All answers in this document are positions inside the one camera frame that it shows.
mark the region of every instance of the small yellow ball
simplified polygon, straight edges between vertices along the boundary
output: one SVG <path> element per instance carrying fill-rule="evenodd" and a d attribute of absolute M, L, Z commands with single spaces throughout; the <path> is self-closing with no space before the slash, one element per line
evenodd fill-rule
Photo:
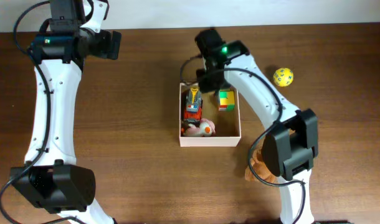
<path fill-rule="evenodd" d="M 279 68 L 273 74 L 273 81 L 280 87 L 289 86 L 294 80 L 294 74 L 289 68 Z"/>

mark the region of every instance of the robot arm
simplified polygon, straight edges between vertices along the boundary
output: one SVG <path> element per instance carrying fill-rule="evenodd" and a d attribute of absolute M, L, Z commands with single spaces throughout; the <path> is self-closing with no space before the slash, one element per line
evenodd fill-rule
<path fill-rule="evenodd" d="M 216 30 L 210 29 L 202 31 L 196 37 L 196 43 L 205 63 L 205 68 L 197 71 L 202 92 L 234 86 L 260 118 L 265 129 L 271 127 L 279 115 L 278 102 L 271 90 L 278 96 L 283 106 L 281 123 L 267 134 L 262 156 L 271 173 L 278 177 L 279 184 L 291 180 L 305 183 L 305 206 L 297 223 L 312 223 L 314 218 L 310 210 L 309 177 L 313 158 L 318 154 L 315 114 L 312 110 L 300 111 L 286 100 L 263 75 L 248 49 L 240 41 L 227 44 Z M 249 73 L 231 70 L 235 68 L 248 70 L 257 75 L 265 80 L 271 90 Z M 214 70 L 222 72 L 208 75 Z M 295 130 L 295 133 L 289 135 L 289 129 Z M 295 221 L 301 210 L 302 196 L 299 184 L 280 187 L 282 199 L 280 219 L 284 224 Z"/>
<path fill-rule="evenodd" d="M 50 89 L 50 129 L 45 152 L 12 185 L 36 208 L 61 217 L 76 217 L 87 224 L 116 223 L 106 215 L 95 199 L 95 176 L 89 169 L 76 166 L 74 153 L 75 97 L 81 80 L 85 57 L 93 55 L 118 58 L 121 34 L 101 30 L 107 18 L 107 0 L 51 0 L 51 32 L 37 34 L 31 43 L 36 68 L 37 98 L 32 139 L 25 156 L 30 164 L 39 154 L 47 124 L 47 95 Z M 11 169 L 11 178 L 26 167 Z"/>

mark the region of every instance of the yellow lego block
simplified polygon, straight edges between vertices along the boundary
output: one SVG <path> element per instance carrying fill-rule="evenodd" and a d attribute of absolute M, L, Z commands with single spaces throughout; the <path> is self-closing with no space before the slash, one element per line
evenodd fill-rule
<path fill-rule="evenodd" d="M 220 110 L 233 110 L 235 105 L 234 91 L 221 90 L 219 92 L 219 109 Z"/>

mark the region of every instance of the plush toy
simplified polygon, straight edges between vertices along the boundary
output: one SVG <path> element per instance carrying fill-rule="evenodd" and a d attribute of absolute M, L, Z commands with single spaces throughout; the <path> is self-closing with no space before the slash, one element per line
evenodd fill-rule
<path fill-rule="evenodd" d="M 186 137 L 209 137 L 215 134 L 215 124 L 205 118 L 201 118 L 199 127 L 188 124 L 189 128 L 184 131 Z"/>
<path fill-rule="evenodd" d="M 267 182 L 275 182 L 276 177 L 267 169 L 264 160 L 262 159 L 262 148 L 256 149 L 252 154 L 251 165 L 254 168 L 254 171 Z M 258 180 L 252 174 L 249 167 L 245 170 L 245 179 L 248 181 Z"/>

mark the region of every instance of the white box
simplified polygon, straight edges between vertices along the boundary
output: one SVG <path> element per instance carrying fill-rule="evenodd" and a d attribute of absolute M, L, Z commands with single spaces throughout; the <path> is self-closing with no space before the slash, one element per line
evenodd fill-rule
<path fill-rule="evenodd" d="M 235 108 L 233 111 L 219 111 L 214 93 L 203 93 L 202 117 L 214 122 L 216 136 L 213 137 L 184 137 L 181 135 L 182 93 L 188 90 L 185 84 L 179 86 L 179 142 L 181 147 L 236 147 L 241 139 L 239 92 L 234 90 Z"/>

